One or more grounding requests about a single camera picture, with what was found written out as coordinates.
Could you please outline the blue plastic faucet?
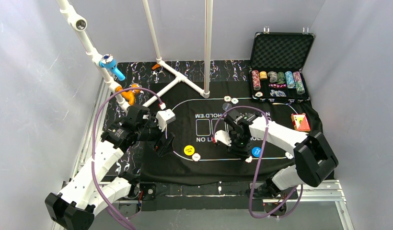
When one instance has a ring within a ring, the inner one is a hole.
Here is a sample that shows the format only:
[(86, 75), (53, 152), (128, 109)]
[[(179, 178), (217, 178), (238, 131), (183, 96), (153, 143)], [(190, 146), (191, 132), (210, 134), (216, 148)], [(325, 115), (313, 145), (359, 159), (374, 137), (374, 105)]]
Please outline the blue plastic faucet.
[(119, 81), (124, 81), (126, 79), (125, 75), (118, 69), (117, 61), (111, 54), (103, 55), (99, 61), (99, 66), (114, 74)]

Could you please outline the white chip edge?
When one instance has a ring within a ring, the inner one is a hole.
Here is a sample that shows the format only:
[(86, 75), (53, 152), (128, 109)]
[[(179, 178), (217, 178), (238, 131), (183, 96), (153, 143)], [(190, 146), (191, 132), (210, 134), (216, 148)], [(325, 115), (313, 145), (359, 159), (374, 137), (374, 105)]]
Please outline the white chip edge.
[(294, 155), (293, 155), (293, 154), (290, 154), (290, 153), (288, 153), (288, 152), (285, 153), (285, 156), (286, 156), (286, 158), (288, 158), (288, 159), (293, 159), (293, 158), (294, 158)]

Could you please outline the orange plastic faucet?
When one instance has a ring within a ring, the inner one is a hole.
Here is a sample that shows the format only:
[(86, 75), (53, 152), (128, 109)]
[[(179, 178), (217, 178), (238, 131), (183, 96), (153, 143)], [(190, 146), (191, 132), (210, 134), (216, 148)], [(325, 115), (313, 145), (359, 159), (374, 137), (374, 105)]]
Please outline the orange plastic faucet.
[[(140, 85), (137, 84), (131, 84), (130, 88), (140, 88)], [(123, 90), (122, 86), (118, 85), (117, 87), (115, 87), (115, 92), (119, 92), (121, 90)], [(136, 102), (136, 95), (140, 93), (140, 89), (134, 89), (134, 90), (130, 90), (127, 92), (122, 92), (120, 93), (120, 95), (127, 100), (128, 104), (130, 106), (134, 105)]]

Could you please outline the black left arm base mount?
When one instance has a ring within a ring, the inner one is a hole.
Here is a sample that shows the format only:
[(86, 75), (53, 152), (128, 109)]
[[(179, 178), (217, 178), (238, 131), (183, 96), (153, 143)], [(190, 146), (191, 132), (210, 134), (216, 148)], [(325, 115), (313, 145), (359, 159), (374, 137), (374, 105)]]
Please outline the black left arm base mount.
[(132, 219), (139, 216), (140, 213), (152, 212), (148, 207), (147, 202), (154, 201), (156, 198), (156, 184), (151, 182), (142, 182), (139, 176), (129, 172), (121, 172), (118, 179), (128, 184), (128, 188), (123, 193), (123, 197), (119, 200), (128, 201), (123, 203), (123, 206), (134, 206), (135, 213), (132, 216), (127, 216), (126, 219)]

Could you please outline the black poker table mat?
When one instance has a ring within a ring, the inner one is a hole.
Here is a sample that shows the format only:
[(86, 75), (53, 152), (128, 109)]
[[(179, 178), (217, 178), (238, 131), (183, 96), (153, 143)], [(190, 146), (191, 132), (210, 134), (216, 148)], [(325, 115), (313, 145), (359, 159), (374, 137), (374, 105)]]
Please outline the black poker table mat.
[(176, 120), (168, 125), (168, 133), (172, 132), (175, 135), (173, 151), (159, 157), (150, 147), (146, 147), (140, 168), (140, 177), (143, 181), (199, 185), (253, 179), (258, 164), (257, 158), (253, 158), (251, 163), (243, 160), (195, 162), (192, 156), (184, 154), (184, 147), (192, 145), (201, 159), (237, 158), (227, 152), (225, 145), (212, 143), (213, 131), (229, 130), (229, 126), (220, 118), (224, 112), (222, 105), (225, 103), (225, 96), (239, 100), (235, 108), (241, 113), (251, 113), (259, 108), (266, 112), (270, 120), (288, 128), (293, 128), (292, 114), (305, 113), (311, 130), (322, 131), (323, 129), (319, 115), (310, 102), (291, 105), (257, 102), (250, 97), (248, 83), (230, 84), (234, 87), (231, 86), (229, 91), (227, 88), (221, 89), (215, 85), (215, 83), (211, 85), (212, 93), (209, 98), (221, 98), (222, 100), (191, 101), (172, 110), (177, 103), (184, 100), (184, 91), (176, 92), (173, 98), (177, 99), (166, 99), (166, 96), (162, 96), (162, 101), (176, 116)]

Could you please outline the playing card deck box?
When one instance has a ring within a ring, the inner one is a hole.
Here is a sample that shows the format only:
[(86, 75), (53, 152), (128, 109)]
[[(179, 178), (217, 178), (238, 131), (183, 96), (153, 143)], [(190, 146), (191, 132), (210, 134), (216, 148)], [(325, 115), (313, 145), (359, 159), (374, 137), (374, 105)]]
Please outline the playing card deck box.
[(309, 124), (309, 121), (308, 121), (305, 113), (292, 114), (291, 120), (293, 123), (293, 127), (296, 131), (300, 131), (300, 132), (310, 132), (311, 131), (310, 124)]

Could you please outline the green poker chip stack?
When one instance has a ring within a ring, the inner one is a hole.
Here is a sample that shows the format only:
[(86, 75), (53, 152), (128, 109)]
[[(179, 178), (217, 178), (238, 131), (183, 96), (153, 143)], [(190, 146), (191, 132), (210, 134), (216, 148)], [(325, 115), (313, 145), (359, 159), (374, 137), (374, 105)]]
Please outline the green poker chip stack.
[(277, 84), (285, 84), (286, 83), (286, 78), (284, 72), (278, 72), (277, 73)]

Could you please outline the blue small blind button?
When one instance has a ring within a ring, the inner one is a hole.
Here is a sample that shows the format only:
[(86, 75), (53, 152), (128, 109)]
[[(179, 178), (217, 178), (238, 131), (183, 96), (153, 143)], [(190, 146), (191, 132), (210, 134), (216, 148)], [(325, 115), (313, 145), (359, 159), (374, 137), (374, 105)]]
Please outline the blue small blind button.
[(251, 150), (252, 156), (259, 158), (261, 154), (261, 148), (260, 147), (253, 147)]

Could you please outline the yellow poker chip stack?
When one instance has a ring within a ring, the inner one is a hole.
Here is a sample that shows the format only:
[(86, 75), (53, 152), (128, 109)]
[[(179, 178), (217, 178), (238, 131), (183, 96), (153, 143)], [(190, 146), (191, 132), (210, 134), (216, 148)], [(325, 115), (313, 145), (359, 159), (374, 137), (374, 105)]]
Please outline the yellow poker chip stack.
[(260, 80), (267, 80), (268, 76), (267, 76), (267, 72), (266, 71), (260, 71), (259, 72), (259, 78)]

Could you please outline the clear dealer button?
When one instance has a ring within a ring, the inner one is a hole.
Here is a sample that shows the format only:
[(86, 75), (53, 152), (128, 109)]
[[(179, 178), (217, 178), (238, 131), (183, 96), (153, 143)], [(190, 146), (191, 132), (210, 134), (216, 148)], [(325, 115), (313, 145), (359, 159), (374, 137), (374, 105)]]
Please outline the clear dealer button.
[(223, 109), (224, 111), (228, 111), (228, 110), (231, 109), (231, 108), (232, 108), (232, 104), (229, 103), (229, 102), (225, 102), (225, 103), (222, 105), (222, 109)]

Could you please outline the light blue chip stack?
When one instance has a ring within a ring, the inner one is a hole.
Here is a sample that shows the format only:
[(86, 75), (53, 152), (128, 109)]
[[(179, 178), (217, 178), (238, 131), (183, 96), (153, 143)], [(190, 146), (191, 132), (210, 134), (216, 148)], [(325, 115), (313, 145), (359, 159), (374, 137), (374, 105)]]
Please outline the light blue chip stack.
[(285, 79), (286, 79), (286, 85), (288, 88), (290, 88), (290, 89), (295, 88), (295, 81), (294, 81), (293, 74), (291, 71), (285, 72)]

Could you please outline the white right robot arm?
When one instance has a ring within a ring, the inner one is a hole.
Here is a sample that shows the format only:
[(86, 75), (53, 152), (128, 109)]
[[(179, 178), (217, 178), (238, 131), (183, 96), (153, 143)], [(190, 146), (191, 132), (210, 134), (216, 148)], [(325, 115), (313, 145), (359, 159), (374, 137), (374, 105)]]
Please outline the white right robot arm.
[(322, 132), (308, 134), (290, 129), (268, 120), (261, 112), (242, 114), (231, 110), (224, 122), (231, 129), (215, 131), (214, 141), (226, 145), (229, 154), (247, 159), (251, 138), (259, 138), (293, 156), (292, 166), (267, 178), (267, 191), (279, 193), (300, 184), (317, 187), (339, 164)]

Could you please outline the black poker chip case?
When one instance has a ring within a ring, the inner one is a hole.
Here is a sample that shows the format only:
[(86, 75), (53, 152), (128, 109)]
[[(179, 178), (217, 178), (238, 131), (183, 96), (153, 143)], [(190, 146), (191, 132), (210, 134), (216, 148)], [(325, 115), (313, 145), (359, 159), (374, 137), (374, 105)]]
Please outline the black poker chip case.
[[(248, 82), (252, 99), (269, 103), (303, 103), (310, 100), (303, 77), (303, 67), (315, 40), (312, 33), (257, 32), (254, 35), (250, 57)], [(296, 88), (270, 82), (270, 78), (260, 80), (260, 89), (254, 86), (253, 71), (258, 72), (299, 72), (304, 93)]]

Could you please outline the aluminium frame rail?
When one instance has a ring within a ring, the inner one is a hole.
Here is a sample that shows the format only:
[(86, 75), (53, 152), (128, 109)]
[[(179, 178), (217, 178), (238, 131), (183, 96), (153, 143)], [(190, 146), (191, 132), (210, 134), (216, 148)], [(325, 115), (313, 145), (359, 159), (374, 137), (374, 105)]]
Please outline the aluminium frame rail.
[[(221, 87), (221, 89), (227, 88), (229, 90), (231, 90), (231, 86), (234, 87), (234, 85), (230, 85), (230, 84), (236, 84), (239, 83), (240, 85), (242, 85), (242, 83), (247, 84), (246, 81), (231, 81), (231, 82), (226, 82), (226, 81), (219, 81), (219, 82), (214, 82), (216, 85), (218, 85), (217, 87)], [(170, 83), (155, 83), (155, 84), (151, 84), (150, 85), (151, 88), (155, 89), (156, 91), (158, 91), (159, 93), (157, 93), (159, 96), (166, 96), (166, 99), (177, 99), (177, 98), (173, 98), (174, 95), (176, 95), (176, 92), (183, 92), (184, 91), (184, 96), (183, 99), (180, 103), (177, 103), (172, 110), (175, 110), (175, 108), (178, 108), (180, 105), (187, 103), (187, 102), (191, 102), (191, 101), (204, 101), (204, 100), (222, 100), (221, 98), (208, 98), (208, 99), (204, 99), (204, 98), (200, 98), (199, 93), (195, 90), (191, 90), (191, 86), (189, 86), (186, 83), (179, 83), (179, 82), (175, 82), (172, 81)], [(106, 100), (107, 97), (110, 95), (111, 91), (108, 89), (108, 86), (106, 83), (101, 83), (101, 86), (98, 90), (99, 95), (96, 97), (96, 102), (93, 108), (93, 116), (91, 117), (91, 122), (90, 124), (88, 124), (87, 130), (86, 130), (86, 136), (83, 139), (82, 142), (82, 147), (81, 147), (81, 153), (80, 153), (80, 157), (79, 160), (77, 160), (76, 165), (75, 165), (75, 169), (74, 169), (74, 176), (76, 174), (79, 174), (79, 170), (81, 169), (81, 167), (83, 167), (86, 163), (86, 161), (90, 161), (92, 156), (89, 156), (92, 152), (92, 143), (93, 140), (95, 140), (95, 145), (97, 143), (97, 141), (100, 140), (100, 136), (101, 133), (98, 133), (97, 131), (102, 129), (103, 125), (102, 124), (96, 124), (95, 128), (93, 128), (93, 122), (95, 121), (96, 118), (96, 111), (95, 109), (99, 109), (101, 107), (101, 99)], [(101, 116), (101, 120), (102, 122), (107, 121), (106, 119), (106, 114), (108, 114), (108, 112), (100, 112)], [(93, 136), (93, 131), (95, 130), (95, 139), (92, 137)], [(201, 162), (208, 162), (208, 161), (240, 161), (240, 159), (237, 158), (231, 158), (231, 159), (201, 159)], [(109, 186), (109, 182), (105, 182), (104, 184), (102, 184), (102, 186), (106, 186), (107, 189), (105, 190), (105, 192), (114, 195), (114, 190), (113, 188), (111, 188)], [(113, 185), (115, 185), (116, 188), (120, 188), (118, 187), (118, 185), (120, 186), (119, 183), (114, 183)], [(125, 191), (129, 192), (129, 186), (128, 186), (128, 182), (127, 185), (126, 184), (122, 184), (122, 189), (117, 190), (116, 194), (120, 195), (120, 194), (125, 194)], [(343, 189), (341, 187), (340, 181), (338, 179), (327, 179), (325, 182), (322, 182), (318, 187), (311, 187), (309, 185), (302, 185), (302, 187), (300, 185), (298, 185), (298, 187), (302, 188), (303, 192), (303, 198), (301, 200), (301, 202), (335, 202), (336, 204), (336, 208), (337, 211), (339, 212), (339, 216), (340, 216), (340, 221), (341, 221), (341, 225), (343, 227), (343, 229), (345, 230), (353, 230), (353, 225), (351, 223), (349, 214), (347, 212), (347, 199), (344, 195)], [(205, 192), (205, 194), (197, 194), (197, 195), (161, 195), (162, 198), (159, 198), (159, 201), (161, 201), (161, 204), (158, 204), (157, 201), (152, 201), (152, 205), (153, 207), (150, 206), (151, 209), (155, 209), (155, 210), (169, 210), (169, 209), (180, 209), (179, 207), (169, 207), (168, 204), (166, 205), (166, 207), (163, 207), (161, 205), (163, 205), (163, 201), (164, 202), (168, 202), (169, 199), (173, 200), (174, 198), (181, 198), (183, 200), (185, 200), (186, 202), (188, 202), (186, 205), (186, 209), (189, 210), (197, 210), (197, 209), (205, 209), (204, 207), (198, 206), (201, 205), (197, 204), (197, 200), (196, 198), (198, 198), (201, 201), (209, 201), (209, 199), (213, 200), (213, 198), (215, 199), (221, 199), (220, 197), (224, 197), (222, 200), (225, 201), (225, 198), (227, 200), (237, 200), (239, 199), (239, 196), (241, 197), (242, 195), (226, 195), (226, 194), (221, 194), (221, 195), (208, 195), (207, 192)], [(275, 204), (276, 201), (275, 199), (272, 201), (270, 198), (259, 198), (258, 200), (254, 200), (254, 208), (259, 210), (261, 207), (257, 206), (259, 203), (259, 201), (262, 201), (265, 204)], [(232, 206), (218, 206), (219, 203), (215, 203), (212, 204), (214, 206), (209, 207), (207, 205), (206, 209), (243, 209), (243, 207), (237, 207), (236, 204), (234, 205), (234, 208), (232, 208)], [(82, 211), (79, 213), (78, 211), (76, 211), (75, 213), (75, 220), (78, 220), (77, 223), (78, 225), (76, 226), (76, 228), (73, 226), (72, 223), (72, 216), (71, 216), (71, 221), (68, 223), (68, 219), (65, 220), (65, 218), (58, 218), (56, 219), (55, 216), (51, 216), (51, 218), (53, 219), (53, 221), (55, 222), (53, 230), (88, 230), (90, 228), (90, 226), (93, 223), (93, 218), (92, 218), (92, 213), (82, 213)]]

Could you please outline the pink poker chip stack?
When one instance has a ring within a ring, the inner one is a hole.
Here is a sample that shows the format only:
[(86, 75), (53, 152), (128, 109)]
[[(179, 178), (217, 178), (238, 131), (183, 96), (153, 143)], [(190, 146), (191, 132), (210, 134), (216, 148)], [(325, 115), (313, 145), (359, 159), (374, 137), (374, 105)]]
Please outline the pink poker chip stack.
[(304, 94), (305, 93), (305, 88), (304, 88), (304, 85), (303, 85), (301, 74), (298, 71), (293, 72), (292, 74), (293, 74), (293, 79), (294, 79), (294, 82), (295, 82), (295, 88), (297, 90), (297, 94), (299, 94), (299, 95)]

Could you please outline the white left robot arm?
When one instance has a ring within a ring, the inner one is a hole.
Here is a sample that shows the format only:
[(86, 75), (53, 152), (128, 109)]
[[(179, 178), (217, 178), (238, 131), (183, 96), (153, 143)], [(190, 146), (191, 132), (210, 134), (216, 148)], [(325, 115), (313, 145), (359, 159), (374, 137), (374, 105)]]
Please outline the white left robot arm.
[(142, 105), (129, 107), (125, 117), (115, 120), (103, 132), (95, 158), (90, 158), (58, 193), (46, 197), (50, 218), (67, 230), (89, 229), (99, 212), (133, 193), (139, 184), (137, 176), (121, 172), (111, 183), (100, 187), (106, 173), (137, 142), (148, 142), (159, 156), (172, 151), (174, 135), (164, 131), (174, 120), (171, 109), (151, 113)]

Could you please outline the yellow big blind button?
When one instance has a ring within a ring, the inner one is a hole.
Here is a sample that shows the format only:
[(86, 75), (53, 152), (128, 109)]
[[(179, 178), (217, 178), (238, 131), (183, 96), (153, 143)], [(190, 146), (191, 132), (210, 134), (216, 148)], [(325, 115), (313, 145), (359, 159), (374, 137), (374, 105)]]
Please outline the yellow big blind button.
[(192, 156), (195, 152), (196, 152), (196, 151), (195, 151), (195, 147), (192, 146), (192, 145), (186, 145), (186, 146), (184, 147), (184, 154), (185, 154), (186, 156)]

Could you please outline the grey poker chip stack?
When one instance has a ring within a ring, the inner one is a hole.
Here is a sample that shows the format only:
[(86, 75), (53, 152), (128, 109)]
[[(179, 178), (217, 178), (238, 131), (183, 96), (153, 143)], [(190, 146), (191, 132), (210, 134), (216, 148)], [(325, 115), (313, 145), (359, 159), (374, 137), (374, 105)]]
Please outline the grey poker chip stack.
[(277, 73), (274, 71), (270, 71), (267, 73), (268, 79), (270, 83), (275, 83), (278, 80)]

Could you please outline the red poker chip stack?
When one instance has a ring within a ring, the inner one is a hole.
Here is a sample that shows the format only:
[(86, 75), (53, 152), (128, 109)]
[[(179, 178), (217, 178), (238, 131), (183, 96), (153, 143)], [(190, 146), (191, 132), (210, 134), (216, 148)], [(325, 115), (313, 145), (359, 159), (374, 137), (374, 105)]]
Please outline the red poker chip stack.
[(259, 71), (252, 70), (251, 74), (252, 74), (253, 89), (255, 91), (259, 91), (261, 89), (261, 82), (260, 82)]

